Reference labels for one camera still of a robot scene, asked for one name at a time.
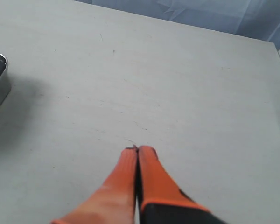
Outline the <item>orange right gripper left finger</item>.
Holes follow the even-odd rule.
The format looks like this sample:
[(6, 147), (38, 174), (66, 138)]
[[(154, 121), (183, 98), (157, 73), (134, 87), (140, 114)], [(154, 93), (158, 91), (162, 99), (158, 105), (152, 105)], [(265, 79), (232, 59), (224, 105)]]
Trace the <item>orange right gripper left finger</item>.
[(113, 171), (80, 206), (53, 224), (133, 224), (136, 203), (137, 148), (121, 152)]

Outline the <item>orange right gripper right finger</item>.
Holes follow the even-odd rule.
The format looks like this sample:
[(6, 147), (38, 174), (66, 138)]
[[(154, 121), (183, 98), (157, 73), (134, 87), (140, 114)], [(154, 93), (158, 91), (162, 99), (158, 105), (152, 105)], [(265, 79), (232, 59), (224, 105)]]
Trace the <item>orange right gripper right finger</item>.
[(166, 172), (155, 149), (141, 146), (141, 224), (209, 224), (210, 211), (188, 198)]

